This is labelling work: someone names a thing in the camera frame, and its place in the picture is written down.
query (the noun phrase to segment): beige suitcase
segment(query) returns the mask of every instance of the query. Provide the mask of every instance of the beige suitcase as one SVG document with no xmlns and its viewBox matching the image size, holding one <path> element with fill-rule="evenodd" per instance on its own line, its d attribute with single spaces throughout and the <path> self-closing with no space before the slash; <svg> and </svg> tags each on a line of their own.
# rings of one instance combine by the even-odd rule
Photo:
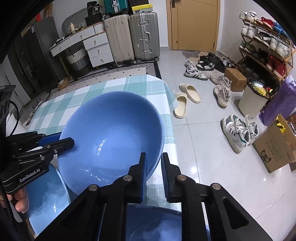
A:
<svg viewBox="0 0 296 241">
<path fill-rule="evenodd" d="M 115 63 L 121 63 L 126 60 L 133 61 L 135 59 L 131 32 L 128 25 L 129 18 L 130 16 L 125 14 L 105 19 L 104 22 Z"/>
</svg>

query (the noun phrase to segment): human hand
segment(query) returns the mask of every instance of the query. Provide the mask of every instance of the human hand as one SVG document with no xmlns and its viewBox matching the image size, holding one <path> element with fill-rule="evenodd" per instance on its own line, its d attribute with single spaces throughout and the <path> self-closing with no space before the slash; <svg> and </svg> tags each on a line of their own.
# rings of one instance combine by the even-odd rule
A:
<svg viewBox="0 0 296 241">
<path fill-rule="evenodd" d="M 29 209 L 29 199 L 28 199 L 28 193 L 26 192 L 26 188 L 19 190 L 15 194 L 13 194 L 14 198 L 18 201 L 15 205 L 15 209 L 20 213 L 25 213 Z M 7 194 L 7 198 L 9 201 L 12 200 L 12 195 Z M 5 208 L 5 203 L 2 199 L 2 196 L 0 195 L 0 202 L 3 208 Z"/>
</svg>

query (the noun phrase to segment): door frame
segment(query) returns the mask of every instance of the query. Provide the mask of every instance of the door frame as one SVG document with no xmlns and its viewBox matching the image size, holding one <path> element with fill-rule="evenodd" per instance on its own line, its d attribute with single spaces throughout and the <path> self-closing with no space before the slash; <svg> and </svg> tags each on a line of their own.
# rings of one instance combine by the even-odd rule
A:
<svg viewBox="0 0 296 241">
<path fill-rule="evenodd" d="M 172 13 L 170 8 L 171 0 L 166 1 L 166 9 L 167 9 L 167 22 L 168 22 L 168 45 L 170 50 L 172 50 Z M 217 42 L 218 42 L 218 33 L 219 33 L 219 25 L 220 25 L 220 0 L 217 0 L 217 25 L 216 25 L 216 35 L 215 35 L 215 44 L 213 52 L 217 50 Z"/>
</svg>

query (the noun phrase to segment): teal suitcase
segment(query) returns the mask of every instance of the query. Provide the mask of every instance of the teal suitcase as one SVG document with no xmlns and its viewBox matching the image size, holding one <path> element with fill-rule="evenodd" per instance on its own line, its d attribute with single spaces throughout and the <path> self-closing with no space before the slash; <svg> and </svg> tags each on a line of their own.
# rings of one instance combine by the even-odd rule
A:
<svg viewBox="0 0 296 241">
<path fill-rule="evenodd" d="M 127 13 L 128 2 L 127 0 L 104 0 L 106 13 L 117 14 L 125 11 Z"/>
</svg>

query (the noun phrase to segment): black refrigerator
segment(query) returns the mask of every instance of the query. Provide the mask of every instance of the black refrigerator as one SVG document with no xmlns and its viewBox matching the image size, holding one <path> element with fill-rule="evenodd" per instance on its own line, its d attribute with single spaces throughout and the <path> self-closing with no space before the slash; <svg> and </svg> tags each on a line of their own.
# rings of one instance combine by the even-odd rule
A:
<svg viewBox="0 0 296 241">
<path fill-rule="evenodd" d="M 34 23 L 9 50 L 11 66 L 31 99 L 50 92 L 67 76 L 59 57 L 49 50 L 58 38 L 54 18 L 49 17 Z"/>
</svg>

